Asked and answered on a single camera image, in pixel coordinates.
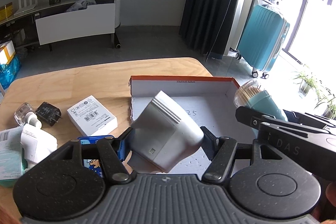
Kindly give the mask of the white cube charger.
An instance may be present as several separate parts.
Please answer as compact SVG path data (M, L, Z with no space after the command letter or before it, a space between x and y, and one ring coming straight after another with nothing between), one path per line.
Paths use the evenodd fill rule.
M58 148L54 136L30 124L25 124L22 128L21 144L25 159L30 164L38 164Z

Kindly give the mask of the teal hard-shell suitcase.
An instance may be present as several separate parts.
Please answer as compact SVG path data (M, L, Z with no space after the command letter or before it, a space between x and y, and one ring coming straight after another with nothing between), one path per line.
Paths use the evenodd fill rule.
M236 59L244 59L251 67L251 76L269 77L290 28L289 22L274 6L253 8L238 43Z

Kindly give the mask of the blue floss pick box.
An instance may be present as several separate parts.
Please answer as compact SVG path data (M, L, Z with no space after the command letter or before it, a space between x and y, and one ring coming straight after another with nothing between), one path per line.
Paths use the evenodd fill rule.
M83 136L78 140L84 148L82 152L84 167L100 177L107 175L108 179L122 171L117 154L119 140L114 136Z

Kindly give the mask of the orange white cardboard box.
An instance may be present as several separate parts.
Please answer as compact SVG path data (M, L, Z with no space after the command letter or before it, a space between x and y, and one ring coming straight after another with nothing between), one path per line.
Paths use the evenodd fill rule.
M132 76L131 120L136 120L160 91L166 93L195 121L216 137L227 136L252 144L252 128L236 120L234 95L239 85L232 77Z

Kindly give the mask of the white plug-in night light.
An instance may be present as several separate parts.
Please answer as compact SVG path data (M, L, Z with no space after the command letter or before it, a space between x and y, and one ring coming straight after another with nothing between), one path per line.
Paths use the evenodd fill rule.
M160 91L132 122L128 166L138 173L168 173L197 152L204 133L187 112Z

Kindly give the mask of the teal toothpick dispenser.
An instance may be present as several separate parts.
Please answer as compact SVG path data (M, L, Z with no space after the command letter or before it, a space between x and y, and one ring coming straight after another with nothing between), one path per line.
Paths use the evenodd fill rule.
M277 119L288 121L285 112L280 109L268 91L257 81L249 80L235 93L236 107L244 106Z

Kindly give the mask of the white black TV cabinet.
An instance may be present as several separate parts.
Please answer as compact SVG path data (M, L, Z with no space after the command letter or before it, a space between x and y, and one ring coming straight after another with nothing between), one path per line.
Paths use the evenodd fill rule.
M82 10L67 11L75 1L37 6L1 21L1 38L32 24L37 30L37 43L48 45L88 36L109 35L112 48L120 48L116 29L120 26L121 0L94 0Z

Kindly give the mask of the white yellow cardboard box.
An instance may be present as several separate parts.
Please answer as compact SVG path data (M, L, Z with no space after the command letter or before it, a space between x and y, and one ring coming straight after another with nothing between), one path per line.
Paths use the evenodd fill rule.
M0 46L0 64L8 65L15 56L13 41L9 40Z

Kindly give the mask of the white wifi router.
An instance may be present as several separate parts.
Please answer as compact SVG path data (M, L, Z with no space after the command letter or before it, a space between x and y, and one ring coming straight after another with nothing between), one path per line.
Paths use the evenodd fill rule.
M18 10L14 15L20 15L33 10L38 5L38 0L18 0Z

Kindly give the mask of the teal white paper box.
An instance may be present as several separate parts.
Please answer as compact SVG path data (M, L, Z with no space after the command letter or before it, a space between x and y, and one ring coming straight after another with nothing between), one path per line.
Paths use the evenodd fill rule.
M1 131L0 179L1 186L11 188L27 168L25 152L21 144L22 127Z

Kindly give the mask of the blue plastic bag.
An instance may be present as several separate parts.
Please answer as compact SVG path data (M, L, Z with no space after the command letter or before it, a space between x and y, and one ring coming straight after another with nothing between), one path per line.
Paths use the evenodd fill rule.
M7 89L16 79L21 66L21 61L17 55L13 57L9 64L1 65L0 82L4 89Z

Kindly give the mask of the dark blue curtain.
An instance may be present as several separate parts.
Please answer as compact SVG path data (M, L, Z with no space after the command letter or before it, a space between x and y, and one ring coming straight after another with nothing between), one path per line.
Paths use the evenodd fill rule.
M206 57L224 55L238 0L186 0L179 34Z

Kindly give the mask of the crumpled blue white bag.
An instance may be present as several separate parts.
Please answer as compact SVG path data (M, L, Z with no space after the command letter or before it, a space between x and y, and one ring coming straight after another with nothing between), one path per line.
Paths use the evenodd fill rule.
M96 5L95 0L78 0L66 12L85 10L88 6Z

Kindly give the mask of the yellow box on cabinet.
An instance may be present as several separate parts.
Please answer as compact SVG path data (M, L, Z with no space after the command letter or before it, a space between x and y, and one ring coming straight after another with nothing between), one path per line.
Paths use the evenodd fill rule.
M13 3L7 3L0 7L0 21L3 21L13 15Z

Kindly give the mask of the potted plants by window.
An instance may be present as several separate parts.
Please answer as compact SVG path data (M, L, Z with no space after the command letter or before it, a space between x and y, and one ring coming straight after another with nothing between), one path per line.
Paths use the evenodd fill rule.
M326 87L320 79L306 65L298 71L295 80L299 80L299 92L307 96L310 91L316 95L315 109L323 106L322 116L335 120L335 92Z

